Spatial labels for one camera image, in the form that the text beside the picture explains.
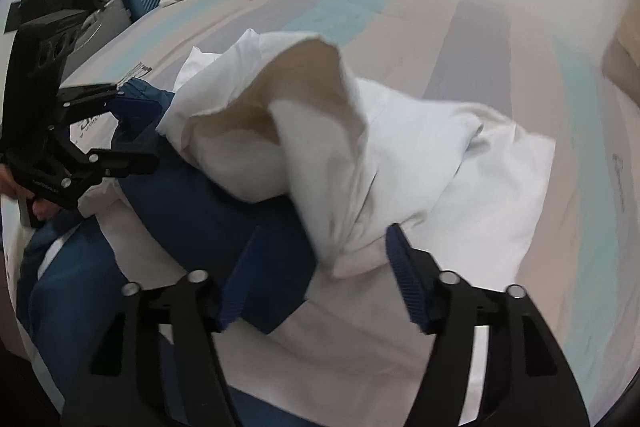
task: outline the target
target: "black mount bracket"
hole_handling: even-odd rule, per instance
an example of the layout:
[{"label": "black mount bracket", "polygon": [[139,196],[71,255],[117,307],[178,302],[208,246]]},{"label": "black mount bracket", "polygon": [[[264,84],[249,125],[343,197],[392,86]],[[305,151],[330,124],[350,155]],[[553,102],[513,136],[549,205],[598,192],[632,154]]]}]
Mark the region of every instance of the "black mount bracket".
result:
[{"label": "black mount bracket", "polygon": [[[441,271],[409,245],[399,225],[386,249],[410,317],[433,351],[405,427],[457,427],[463,410],[474,328],[488,326],[484,390],[470,427],[588,427],[569,365],[525,289],[505,293],[471,286]],[[63,427],[181,427],[167,416],[158,325],[173,327],[180,394],[191,427],[241,427],[210,333],[220,331],[222,292],[203,270],[174,286],[122,289],[124,311],[88,348],[62,414]]]},{"label": "black mount bracket", "polygon": [[386,232],[386,251],[412,322],[437,335],[405,427],[458,425],[476,326],[489,327],[489,345],[479,414],[466,426],[590,425],[571,368],[522,286],[471,286],[412,248],[397,224]]},{"label": "black mount bracket", "polygon": [[85,18],[85,12],[62,10],[18,28],[2,113],[0,162],[36,197],[69,209],[104,177],[149,174],[158,165],[152,144],[134,141],[119,150],[83,153],[69,138],[69,125],[105,112],[151,121],[161,111],[156,102],[129,98],[115,84],[60,88]]}]

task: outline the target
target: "mattress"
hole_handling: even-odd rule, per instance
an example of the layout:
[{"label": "mattress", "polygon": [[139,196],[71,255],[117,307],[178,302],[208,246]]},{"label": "mattress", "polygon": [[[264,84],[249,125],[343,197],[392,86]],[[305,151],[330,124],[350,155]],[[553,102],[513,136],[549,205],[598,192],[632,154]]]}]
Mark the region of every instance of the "mattress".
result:
[{"label": "mattress", "polygon": [[[556,140],[518,281],[596,423],[640,365],[638,108],[535,17],[487,0],[185,0],[142,17],[67,85],[138,76],[170,89],[192,46],[221,53],[247,28],[319,32],[358,76],[417,98],[484,103]],[[111,125],[87,122],[74,135],[99,144]],[[15,290],[29,233],[7,201],[2,219]]]}]

